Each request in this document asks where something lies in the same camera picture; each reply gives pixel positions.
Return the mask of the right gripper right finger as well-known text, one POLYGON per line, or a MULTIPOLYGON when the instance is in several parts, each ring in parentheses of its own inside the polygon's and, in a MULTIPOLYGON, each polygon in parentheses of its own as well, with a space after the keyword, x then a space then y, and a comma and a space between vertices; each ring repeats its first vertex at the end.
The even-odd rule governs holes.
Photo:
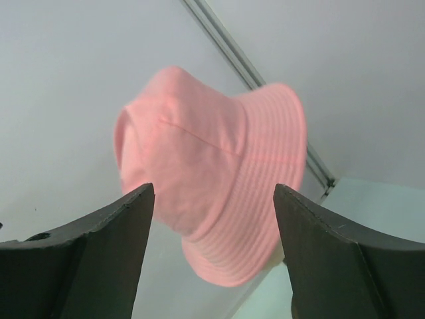
POLYGON ((423 318, 424 244, 360 225, 278 184, 298 318, 423 318))

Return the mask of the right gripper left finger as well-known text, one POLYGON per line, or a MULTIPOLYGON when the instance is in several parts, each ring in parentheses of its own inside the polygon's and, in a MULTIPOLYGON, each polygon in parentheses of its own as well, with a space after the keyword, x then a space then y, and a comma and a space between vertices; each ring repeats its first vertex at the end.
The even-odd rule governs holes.
POLYGON ((154 188, 25 241, 1 243, 1 317, 131 318, 154 188))

